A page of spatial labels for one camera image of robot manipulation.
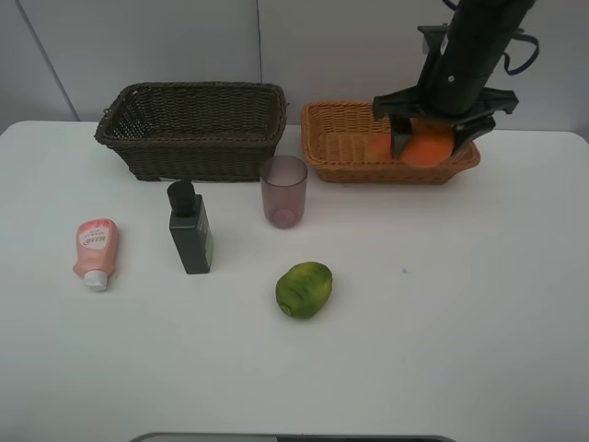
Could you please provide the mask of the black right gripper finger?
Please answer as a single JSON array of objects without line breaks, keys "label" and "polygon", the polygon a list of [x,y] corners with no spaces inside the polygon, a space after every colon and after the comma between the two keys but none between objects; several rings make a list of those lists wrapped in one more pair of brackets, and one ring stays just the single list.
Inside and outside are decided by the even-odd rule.
[{"label": "black right gripper finger", "polygon": [[496,121],[493,117],[481,117],[456,125],[453,129],[454,148],[452,156],[459,154],[477,138],[492,132],[495,126]]},{"label": "black right gripper finger", "polygon": [[412,126],[410,118],[391,117],[391,155],[394,159],[399,159],[405,145],[412,137]]}]

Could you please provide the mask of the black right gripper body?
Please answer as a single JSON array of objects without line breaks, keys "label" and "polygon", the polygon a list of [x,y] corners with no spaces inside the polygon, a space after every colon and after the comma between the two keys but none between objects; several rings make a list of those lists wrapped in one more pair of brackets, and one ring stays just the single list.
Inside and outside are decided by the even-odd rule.
[{"label": "black right gripper body", "polygon": [[374,97],[375,119],[423,118],[464,124],[497,111],[513,113],[519,100],[512,90],[487,87],[507,40],[462,40],[446,33],[438,51],[426,54],[415,86]]}]

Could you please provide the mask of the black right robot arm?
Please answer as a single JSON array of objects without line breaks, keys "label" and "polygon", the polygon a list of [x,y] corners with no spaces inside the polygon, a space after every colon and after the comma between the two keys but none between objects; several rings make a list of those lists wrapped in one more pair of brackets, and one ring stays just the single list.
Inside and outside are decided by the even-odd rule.
[{"label": "black right robot arm", "polygon": [[465,0],[445,3],[454,15],[448,24],[419,26],[426,60],[415,86],[374,97],[375,119],[410,134],[410,121],[450,126],[455,155],[495,128],[497,111],[514,112],[512,90],[490,88],[498,63],[509,76],[528,69],[540,54],[539,40],[520,25],[533,1]]}]

